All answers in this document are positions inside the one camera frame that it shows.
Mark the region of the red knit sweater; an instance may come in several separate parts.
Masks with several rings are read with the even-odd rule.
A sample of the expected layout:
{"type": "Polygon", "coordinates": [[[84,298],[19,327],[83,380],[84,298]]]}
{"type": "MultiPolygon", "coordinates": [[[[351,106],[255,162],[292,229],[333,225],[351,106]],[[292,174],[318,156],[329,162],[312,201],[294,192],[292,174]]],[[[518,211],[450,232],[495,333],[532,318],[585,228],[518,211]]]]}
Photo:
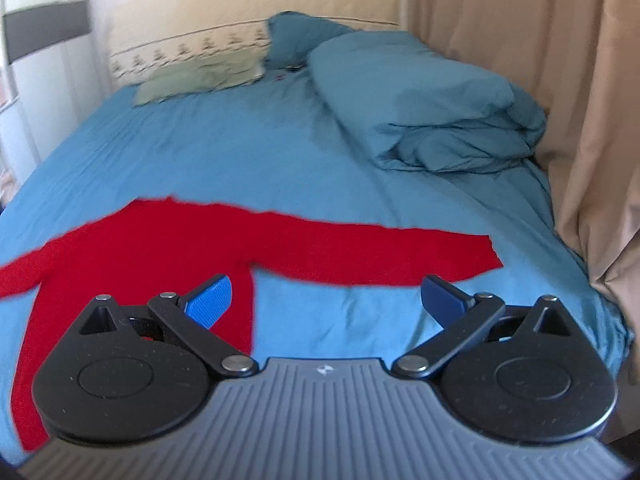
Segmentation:
{"type": "Polygon", "coordinates": [[[34,292],[11,393],[22,447],[46,432],[32,400],[36,371],[96,295],[144,304],[160,292],[190,292],[217,274],[232,283],[215,333],[252,346],[254,282],[262,268],[292,280],[340,286],[416,286],[430,274],[461,282],[498,269],[486,235],[312,221],[225,204],[134,200],[3,266],[1,292],[34,292]]]}

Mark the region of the teal folded duvet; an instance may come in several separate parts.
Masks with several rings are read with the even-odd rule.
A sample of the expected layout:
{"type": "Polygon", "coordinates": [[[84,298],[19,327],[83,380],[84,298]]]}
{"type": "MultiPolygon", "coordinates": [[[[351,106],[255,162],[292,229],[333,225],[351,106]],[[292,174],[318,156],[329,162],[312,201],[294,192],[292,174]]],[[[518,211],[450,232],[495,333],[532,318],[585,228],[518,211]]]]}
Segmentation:
{"type": "Polygon", "coordinates": [[[503,76],[434,52],[408,32],[350,32],[310,52],[312,81],[382,169],[488,174],[532,156],[546,128],[503,76]]]}

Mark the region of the green pillow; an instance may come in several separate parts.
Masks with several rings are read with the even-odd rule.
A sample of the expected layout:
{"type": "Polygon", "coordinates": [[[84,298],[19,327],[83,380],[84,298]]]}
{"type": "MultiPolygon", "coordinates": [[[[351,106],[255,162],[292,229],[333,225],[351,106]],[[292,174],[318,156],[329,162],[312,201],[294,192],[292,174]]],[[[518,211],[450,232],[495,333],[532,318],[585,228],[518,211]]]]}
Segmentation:
{"type": "Polygon", "coordinates": [[[265,57],[265,50],[242,49],[166,65],[140,84],[134,105],[254,84],[265,75],[265,57]]]}

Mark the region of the white grey wardrobe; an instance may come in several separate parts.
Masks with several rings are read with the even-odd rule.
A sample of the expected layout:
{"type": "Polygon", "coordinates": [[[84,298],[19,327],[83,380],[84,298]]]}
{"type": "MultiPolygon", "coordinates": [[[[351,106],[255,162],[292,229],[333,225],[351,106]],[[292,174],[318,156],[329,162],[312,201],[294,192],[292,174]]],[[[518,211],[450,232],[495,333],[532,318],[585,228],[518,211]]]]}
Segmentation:
{"type": "Polygon", "coordinates": [[[106,96],[91,0],[1,0],[1,155],[18,182],[106,96]]]}

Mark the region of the cream quilted headboard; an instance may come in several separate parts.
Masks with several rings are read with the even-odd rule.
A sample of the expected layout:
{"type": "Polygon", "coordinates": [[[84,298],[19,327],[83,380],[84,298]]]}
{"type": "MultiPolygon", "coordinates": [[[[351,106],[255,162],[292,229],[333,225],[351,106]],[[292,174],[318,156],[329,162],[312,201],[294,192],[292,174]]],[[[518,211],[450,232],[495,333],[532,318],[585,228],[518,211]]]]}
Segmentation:
{"type": "Polygon", "coordinates": [[[294,11],[356,29],[398,29],[398,0],[131,0],[107,29],[108,68],[118,90],[160,66],[217,52],[265,49],[267,20],[294,11]]]}

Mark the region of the teal pillow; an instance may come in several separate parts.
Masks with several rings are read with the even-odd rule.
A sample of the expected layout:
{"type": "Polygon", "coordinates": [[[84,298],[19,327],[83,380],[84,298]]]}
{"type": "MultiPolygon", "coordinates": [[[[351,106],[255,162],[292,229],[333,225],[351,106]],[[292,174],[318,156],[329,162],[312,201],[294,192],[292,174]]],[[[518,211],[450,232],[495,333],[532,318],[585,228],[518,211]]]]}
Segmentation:
{"type": "Polygon", "coordinates": [[[303,13],[285,11],[267,20],[270,47],[268,70],[285,70],[306,64],[308,54],[322,42],[354,32],[346,25],[303,13]]]}

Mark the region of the beige curtain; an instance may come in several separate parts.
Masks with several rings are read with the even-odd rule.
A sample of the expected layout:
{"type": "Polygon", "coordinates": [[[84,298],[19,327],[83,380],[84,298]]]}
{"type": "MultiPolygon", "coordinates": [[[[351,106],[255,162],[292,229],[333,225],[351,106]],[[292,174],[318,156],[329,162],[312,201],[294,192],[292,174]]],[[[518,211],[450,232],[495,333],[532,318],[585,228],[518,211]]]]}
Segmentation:
{"type": "Polygon", "coordinates": [[[639,317],[639,0],[408,0],[410,30],[547,112],[537,158],[590,282],[639,317]]]}

